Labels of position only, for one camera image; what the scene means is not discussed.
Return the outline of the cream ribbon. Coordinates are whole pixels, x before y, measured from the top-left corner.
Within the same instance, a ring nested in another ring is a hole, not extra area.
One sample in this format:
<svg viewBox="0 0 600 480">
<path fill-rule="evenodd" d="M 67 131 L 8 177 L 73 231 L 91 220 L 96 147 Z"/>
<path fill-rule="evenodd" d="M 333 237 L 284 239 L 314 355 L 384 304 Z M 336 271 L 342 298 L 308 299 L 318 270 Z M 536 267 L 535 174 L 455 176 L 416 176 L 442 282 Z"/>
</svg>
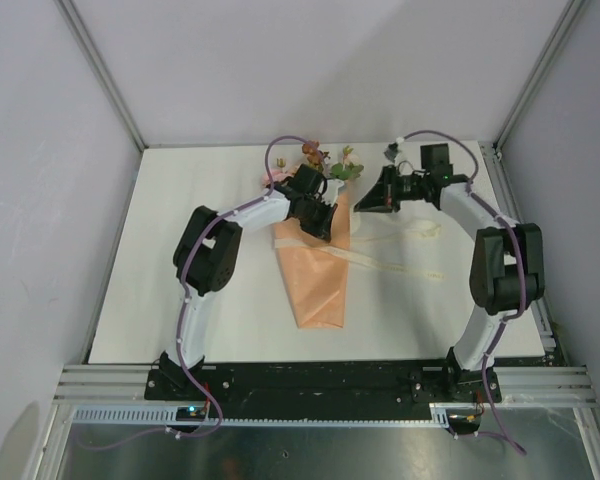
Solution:
<svg viewBox="0 0 600 480">
<path fill-rule="evenodd" d="M 431 281 L 445 279 L 445 274 L 439 269 L 418 266 L 413 261 L 399 259 L 401 254 L 406 253 L 406 246 L 437 240 L 442 233 L 442 226 L 439 223 L 416 218 L 394 227 L 387 233 L 371 236 L 363 236 L 356 232 L 356 229 L 357 227 L 354 226 L 344 237 L 343 246 L 337 246 L 336 240 L 331 243 L 317 240 L 302 232 L 299 226 L 291 222 L 283 222 L 274 226 L 274 247 L 278 250 L 304 249 L 323 253 L 370 270 Z"/>
</svg>

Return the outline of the white fake flower stem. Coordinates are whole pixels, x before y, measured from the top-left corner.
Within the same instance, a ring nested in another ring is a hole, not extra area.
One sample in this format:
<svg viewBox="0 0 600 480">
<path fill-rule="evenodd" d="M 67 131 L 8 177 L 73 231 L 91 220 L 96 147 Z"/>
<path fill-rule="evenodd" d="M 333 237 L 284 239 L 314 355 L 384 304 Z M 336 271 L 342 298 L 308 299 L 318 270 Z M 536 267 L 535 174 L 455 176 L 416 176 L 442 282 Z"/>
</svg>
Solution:
<svg viewBox="0 0 600 480">
<path fill-rule="evenodd" d="M 355 149 L 347 145 L 342 149 L 341 158 L 329 167 L 329 177 L 343 182 L 359 178 L 364 171 Z"/>
</svg>

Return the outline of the pink fake flower stem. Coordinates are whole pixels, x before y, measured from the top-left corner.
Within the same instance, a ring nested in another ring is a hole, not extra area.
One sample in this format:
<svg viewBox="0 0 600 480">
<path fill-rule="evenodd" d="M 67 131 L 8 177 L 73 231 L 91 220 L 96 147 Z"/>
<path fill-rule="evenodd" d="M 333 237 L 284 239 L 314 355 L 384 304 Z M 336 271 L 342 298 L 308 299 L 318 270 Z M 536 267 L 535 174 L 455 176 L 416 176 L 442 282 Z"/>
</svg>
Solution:
<svg viewBox="0 0 600 480">
<path fill-rule="evenodd" d="M 269 168 L 269 172 L 265 172 L 261 178 L 261 186 L 268 188 L 271 183 L 284 182 L 296 174 L 299 165 L 298 160 L 292 161 L 285 157 L 278 157 L 274 165 Z"/>
</svg>

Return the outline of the orange beige wrapping paper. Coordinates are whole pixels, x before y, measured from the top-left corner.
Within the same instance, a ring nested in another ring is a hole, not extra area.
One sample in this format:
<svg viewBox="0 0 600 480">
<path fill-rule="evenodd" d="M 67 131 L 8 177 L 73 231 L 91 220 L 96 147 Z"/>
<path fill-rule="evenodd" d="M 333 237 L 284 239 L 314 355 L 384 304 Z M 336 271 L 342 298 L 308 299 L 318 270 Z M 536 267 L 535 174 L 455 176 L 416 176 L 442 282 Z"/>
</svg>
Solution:
<svg viewBox="0 0 600 480">
<path fill-rule="evenodd" d="M 331 241 L 320 241 L 296 219 L 273 227 L 274 248 L 285 289 L 300 329 L 339 329 L 345 323 L 349 262 L 339 254 L 350 248 L 349 194 L 339 195 Z"/>
</svg>

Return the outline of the brown orange fake flower stem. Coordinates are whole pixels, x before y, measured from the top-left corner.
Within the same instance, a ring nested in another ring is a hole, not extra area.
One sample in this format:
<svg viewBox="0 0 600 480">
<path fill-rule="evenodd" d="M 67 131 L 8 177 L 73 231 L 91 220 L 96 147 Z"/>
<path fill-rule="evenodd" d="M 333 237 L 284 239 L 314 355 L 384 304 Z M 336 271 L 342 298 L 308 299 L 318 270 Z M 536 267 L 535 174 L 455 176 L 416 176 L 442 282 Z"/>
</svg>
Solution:
<svg viewBox="0 0 600 480">
<path fill-rule="evenodd" d="M 307 142 L 302 145 L 301 150 L 308 166 L 324 173 L 326 161 L 330 158 L 330 154 L 328 151 L 321 150 L 319 146 L 319 142 Z"/>
</svg>

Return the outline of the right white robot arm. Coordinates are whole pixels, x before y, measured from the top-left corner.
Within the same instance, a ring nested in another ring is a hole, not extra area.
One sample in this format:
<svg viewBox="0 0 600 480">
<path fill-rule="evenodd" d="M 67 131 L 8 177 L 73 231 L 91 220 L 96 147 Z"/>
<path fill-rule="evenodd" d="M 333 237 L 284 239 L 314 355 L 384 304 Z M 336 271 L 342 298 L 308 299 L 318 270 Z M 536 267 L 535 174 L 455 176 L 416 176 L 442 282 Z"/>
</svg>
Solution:
<svg viewBox="0 0 600 480">
<path fill-rule="evenodd" d="M 443 368 L 420 371 L 415 383 L 431 399 L 468 401 L 478 390 L 497 389 L 490 379 L 493 354 L 509 323 L 544 295 L 543 238 L 538 225 L 518 223 L 482 199 L 472 180 L 457 174 L 445 143 L 420 149 L 420 169 L 403 174 L 396 162 L 398 143 L 385 155 L 388 165 L 357 212 L 392 213 L 407 201 L 424 201 L 452 218 L 473 240 L 469 288 L 474 308 L 464 333 L 449 349 Z"/>
</svg>

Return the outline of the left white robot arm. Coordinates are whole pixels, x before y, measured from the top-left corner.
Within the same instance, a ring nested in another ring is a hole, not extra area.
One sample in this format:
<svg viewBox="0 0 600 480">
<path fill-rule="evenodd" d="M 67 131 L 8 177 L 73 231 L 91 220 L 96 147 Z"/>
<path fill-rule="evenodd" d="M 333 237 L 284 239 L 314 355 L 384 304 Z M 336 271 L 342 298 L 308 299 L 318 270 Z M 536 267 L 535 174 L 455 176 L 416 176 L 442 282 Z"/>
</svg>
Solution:
<svg viewBox="0 0 600 480">
<path fill-rule="evenodd" d="M 302 165 L 282 181 L 268 179 L 260 195 L 223 213 L 196 208 L 173 255 L 183 300 L 175 339 L 161 354 L 158 371 L 177 398 L 194 397 L 201 376 L 194 370 L 205 358 L 205 336 L 217 294 L 231 280 L 242 236 L 288 219 L 323 241 L 331 240 L 332 221 L 344 182 Z"/>
</svg>

